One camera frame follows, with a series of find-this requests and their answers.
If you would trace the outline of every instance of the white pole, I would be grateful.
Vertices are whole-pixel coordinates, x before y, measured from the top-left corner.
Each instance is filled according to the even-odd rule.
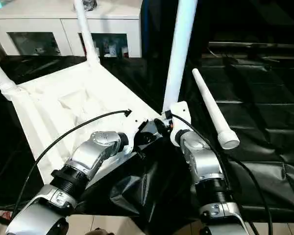
[[[15,90],[17,86],[15,83],[8,78],[8,76],[5,74],[5,72],[0,67],[0,90],[1,93],[7,98],[8,100],[11,100],[9,95],[7,94],[9,91]]]
[[[87,60],[90,62],[90,64],[95,62],[100,63],[99,57],[95,51],[92,35],[89,31],[83,0],[74,0],[74,5],[75,5],[76,13],[77,13],[79,27],[82,32],[84,45],[86,48]]]
[[[240,144],[240,140],[227,124],[216,101],[212,97],[204,79],[198,69],[193,69],[193,75],[198,85],[201,96],[206,104],[209,115],[218,133],[218,141],[223,149],[232,149]]]
[[[197,0],[178,1],[166,93],[162,112],[169,110],[170,105],[176,103],[178,100],[196,13],[196,6]]]

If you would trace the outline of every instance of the black connector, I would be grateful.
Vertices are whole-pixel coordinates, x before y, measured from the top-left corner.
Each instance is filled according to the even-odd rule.
[[[170,126],[165,126],[163,121],[161,121],[157,118],[153,122],[155,123],[159,134],[161,134],[162,136],[169,136],[170,131],[171,131]]]
[[[171,110],[167,110],[164,112],[166,119],[171,119],[173,117]]]
[[[119,153],[120,153],[120,152],[123,151],[124,146],[128,145],[128,138],[127,138],[126,134],[124,134],[122,132],[119,132],[118,134],[119,134],[120,139],[121,139],[121,145],[120,145],[120,148],[119,148]]]
[[[74,199],[81,196],[89,182],[83,172],[67,165],[62,167],[61,170],[54,170],[51,175],[54,179],[50,184],[66,192]]]
[[[195,185],[199,203],[203,205],[211,203],[232,202],[231,191],[224,179],[208,179]]]
[[[132,110],[128,109],[124,112],[124,115],[128,117],[131,114]]]
[[[179,130],[176,135],[175,135],[175,141],[181,145],[181,137],[182,135],[184,135],[185,133],[190,132],[190,130]]]

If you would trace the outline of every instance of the white cabinet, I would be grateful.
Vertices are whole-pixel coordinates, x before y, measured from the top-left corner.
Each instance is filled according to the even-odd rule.
[[[129,57],[142,56],[142,1],[98,0],[86,13],[101,56],[107,47],[121,56],[126,50]],[[73,0],[14,0],[0,9],[0,43],[7,55],[84,56],[79,33]]]
[[[72,55],[60,19],[0,19],[7,55]]]

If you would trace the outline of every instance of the black tablecloth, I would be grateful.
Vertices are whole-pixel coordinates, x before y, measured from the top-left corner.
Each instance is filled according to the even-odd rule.
[[[83,57],[9,56],[1,67],[17,84],[84,61]],[[161,112],[167,68],[144,59],[105,59],[105,66],[155,111]],[[197,67],[241,140],[226,151],[255,174],[274,221],[294,222],[294,60],[202,59],[187,62],[180,100],[188,102],[192,124],[218,146],[216,131],[191,74]],[[0,94],[0,206],[16,201],[33,164],[12,104]],[[235,197],[252,220],[264,220],[262,202],[247,173],[227,167]],[[24,201],[42,186],[35,171]],[[170,233],[198,214],[190,176],[180,152],[161,138],[90,187],[77,213],[129,215],[154,234]]]

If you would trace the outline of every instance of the black ribbed joint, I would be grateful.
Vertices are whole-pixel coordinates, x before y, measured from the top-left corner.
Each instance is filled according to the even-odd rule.
[[[128,138],[127,138],[126,134],[124,134],[122,132],[119,132],[118,135],[120,136],[120,139],[121,139],[121,144],[120,144],[118,152],[122,152],[124,147],[128,145]]]
[[[181,137],[190,130],[179,130],[175,135],[175,141],[181,145]]]
[[[211,203],[232,202],[231,192],[224,179],[208,179],[195,185],[199,203],[207,205]]]
[[[51,175],[54,179],[50,184],[66,192],[74,199],[80,198],[89,182],[83,172],[67,165],[61,170],[54,170]]]

